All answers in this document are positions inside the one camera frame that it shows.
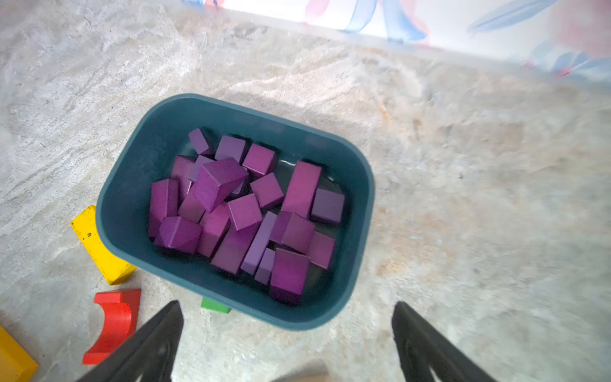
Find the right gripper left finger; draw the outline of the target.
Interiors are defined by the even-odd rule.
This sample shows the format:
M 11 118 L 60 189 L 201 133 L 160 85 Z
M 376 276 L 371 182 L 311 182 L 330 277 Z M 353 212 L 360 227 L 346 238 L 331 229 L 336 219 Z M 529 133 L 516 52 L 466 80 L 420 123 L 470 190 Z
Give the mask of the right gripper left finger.
M 80 381 L 171 381 L 183 326 L 180 303 L 169 302 Z

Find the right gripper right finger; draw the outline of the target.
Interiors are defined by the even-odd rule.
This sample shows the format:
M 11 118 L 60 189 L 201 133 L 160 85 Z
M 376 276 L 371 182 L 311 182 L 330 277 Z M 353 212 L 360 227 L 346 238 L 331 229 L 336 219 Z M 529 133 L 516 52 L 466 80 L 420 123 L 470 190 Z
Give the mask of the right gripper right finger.
M 396 303 L 391 327 L 405 380 L 494 382 L 407 303 Z

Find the purple cube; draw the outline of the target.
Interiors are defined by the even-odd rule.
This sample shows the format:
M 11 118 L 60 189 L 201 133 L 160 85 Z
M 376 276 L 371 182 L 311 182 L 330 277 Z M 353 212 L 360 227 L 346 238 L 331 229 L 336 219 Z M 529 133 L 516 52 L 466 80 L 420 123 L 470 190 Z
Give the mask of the purple cube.
M 281 212 L 275 221 L 270 240 L 276 244 L 307 253 L 315 231 L 315 224 L 295 213 Z
M 327 224 L 340 224 L 345 205 L 345 195 L 317 188 L 313 199 L 311 217 Z
M 314 232 L 310 247 L 306 253 L 310 262 L 322 269 L 328 270 L 331 263 L 336 240 L 320 232 Z

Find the purple long brick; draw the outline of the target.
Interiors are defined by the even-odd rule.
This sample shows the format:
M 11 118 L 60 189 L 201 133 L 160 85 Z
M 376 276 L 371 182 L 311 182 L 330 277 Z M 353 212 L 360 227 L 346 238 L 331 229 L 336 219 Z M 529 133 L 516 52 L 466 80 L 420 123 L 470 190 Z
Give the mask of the purple long brick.
M 281 211 L 295 213 L 308 219 L 321 172 L 322 168 L 319 166 L 298 161 L 291 176 Z
M 248 249 L 240 269 L 247 272 L 249 275 L 254 275 L 259 267 L 260 261 L 264 255 L 267 245 L 270 241 L 270 235 L 275 226 L 277 215 L 272 212 L 267 212 L 258 231 Z

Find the purple triangle brick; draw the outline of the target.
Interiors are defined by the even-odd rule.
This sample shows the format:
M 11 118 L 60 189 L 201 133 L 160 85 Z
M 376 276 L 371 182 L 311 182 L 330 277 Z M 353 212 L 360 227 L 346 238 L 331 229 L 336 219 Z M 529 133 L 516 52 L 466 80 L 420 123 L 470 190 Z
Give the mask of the purple triangle brick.
M 199 170 L 193 195 L 206 212 L 212 212 L 247 177 L 248 172 L 233 158 L 207 163 Z

